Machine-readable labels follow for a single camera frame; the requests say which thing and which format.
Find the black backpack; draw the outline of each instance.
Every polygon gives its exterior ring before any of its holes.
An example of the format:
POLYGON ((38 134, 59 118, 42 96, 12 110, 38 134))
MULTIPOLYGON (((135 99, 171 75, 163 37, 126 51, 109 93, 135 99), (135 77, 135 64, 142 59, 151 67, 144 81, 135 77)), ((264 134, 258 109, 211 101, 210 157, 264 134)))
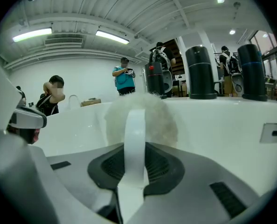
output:
POLYGON ((238 66, 238 60, 236 57, 230 52, 230 55, 228 56, 226 53, 222 53, 224 57, 226 57, 226 69, 229 74, 233 73, 240 73, 239 66, 238 66))
POLYGON ((154 49, 151 53, 151 59, 153 62, 160 62, 163 70, 168 70, 171 67, 171 63, 166 54, 163 52, 164 49, 165 47, 154 49))

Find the white column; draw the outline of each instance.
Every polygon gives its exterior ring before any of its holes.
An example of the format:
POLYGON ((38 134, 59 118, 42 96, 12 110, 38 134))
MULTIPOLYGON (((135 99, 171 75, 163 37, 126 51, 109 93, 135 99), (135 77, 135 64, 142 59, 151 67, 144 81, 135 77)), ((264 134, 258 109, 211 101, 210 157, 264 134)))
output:
POLYGON ((190 86, 189 86, 189 73, 188 73, 188 64, 187 64, 187 59, 186 59, 186 46, 183 42, 182 36, 179 36, 176 40, 176 43, 178 45, 178 48, 181 52, 182 55, 182 60, 183 60, 183 65, 184 65, 184 72, 185 72, 185 79, 186 79, 186 87, 187 87, 187 94, 190 91, 190 86))
MULTIPOLYGON (((207 48, 209 53, 211 68, 213 73, 213 80, 218 81, 218 73, 217 73, 217 66, 216 66, 216 61, 214 57, 214 51, 211 47, 211 43, 209 41, 207 33, 203 29, 198 29, 198 33, 199 33, 199 36, 201 37, 203 46, 207 48)), ((219 91, 219 84, 215 84, 215 90, 219 91)))

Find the person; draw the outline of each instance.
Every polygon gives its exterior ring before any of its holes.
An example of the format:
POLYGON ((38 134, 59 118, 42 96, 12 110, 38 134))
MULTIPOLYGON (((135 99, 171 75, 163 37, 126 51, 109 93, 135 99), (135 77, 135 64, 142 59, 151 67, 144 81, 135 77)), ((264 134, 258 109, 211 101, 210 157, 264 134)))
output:
POLYGON ((21 90, 21 87, 19 85, 16 87, 16 89, 18 89, 19 93, 21 94, 20 105, 26 106, 27 100, 25 93, 21 90))
POLYGON ((65 99, 63 93, 64 80, 60 76, 52 76, 43 84, 44 94, 41 94, 36 107, 46 116, 59 113, 58 103, 65 99))
MULTIPOLYGON (((230 56, 230 52, 229 49, 226 46, 222 47, 222 53, 226 54, 227 56, 230 56)), ((221 54, 219 56, 219 63, 221 66, 221 70, 223 70, 223 79, 224 79, 224 94, 225 96, 237 96, 237 93, 234 89, 233 83, 232 83, 232 79, 231 76, 228 73, 227 70, 227 58, 221 54)))
MULTIPOLYGON (((171 67, 169 68, 169 71, 171 72, 172 77, 173 77, 172 66, 176 64, 176 59, 175 59, 175 56, 174 56, 172 50, 170 50, 168 47, 165 47, 162 42, 156 43, 156 49, 162 50, 162 52, 165 53, 167 58, 170 60, 171 67)), ((168 98, 172 97, 172 90, 170 90, 168 93, 166 93, 166 96, 168 98)))
POLYGON ((129 60, 127 57, 121 58, 121 66, 116 66, 112 71, 112 76, 115 77, 115 85, 119 95, 126 95, 135 92, 135 73, 128 68, 129 60))

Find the window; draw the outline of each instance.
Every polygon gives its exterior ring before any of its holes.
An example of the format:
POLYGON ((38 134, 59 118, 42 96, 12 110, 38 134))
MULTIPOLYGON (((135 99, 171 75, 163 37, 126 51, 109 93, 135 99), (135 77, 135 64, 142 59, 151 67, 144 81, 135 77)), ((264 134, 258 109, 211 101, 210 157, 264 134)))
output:
POLYGON ((256 42, 255 36, 253 36, 253 38, 250 40, 251 44, 254 44, 258 47, 258 49, 260 50, 258 43, 256 42))
POLYGON ((275 36, 272 33, 268 33, 274 47, 277 47, 277 41, 275 40, 275 36))
POLYGON ((265 76, 268 76, 270 78, 271 72, 270 72, 269 60, 264 61, 264 66, 265 66, 265 76))
POLYGON ((277 60, 275 58, 275 54, 270 57, 270 67, 272 78, 277 81, 277 60))
POLYGON ((272 43, 271 43, 268 33, 263 32, 263 31, 258 31, 255 35, 255 38, 258 42, 258 45, 259 45, 262 55, 267 54, 268 51, 273 49, 273 46, 272 46, 272 43))

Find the dark hair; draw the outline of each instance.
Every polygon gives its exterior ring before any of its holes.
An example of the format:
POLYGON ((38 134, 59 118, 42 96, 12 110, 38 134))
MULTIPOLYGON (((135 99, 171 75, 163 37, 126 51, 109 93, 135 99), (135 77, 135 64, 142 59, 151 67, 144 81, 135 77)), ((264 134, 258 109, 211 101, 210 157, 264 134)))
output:
POLYGON ((156 47, 162 47, 163 46, 163 43, 162 42, 157 42, 156 43, 156 47))
POLYGON ((129 62, 129 60, 127 59, 127 57, 122 57, 122 58, 121 58, 121 62, 124 62, 124 61, 129 62))
POLYGON ((226 46, 223 46, 222 50, 229 50, 229 49, 226 46))
POLYGON ((62 77, 60 76, 52 76, 50 79, 49 79, 49 82, 51 82, 51 84, 55 83, 55 82, 60 82, 62 84, 62 86, 64 86, 64 80, 62 77))

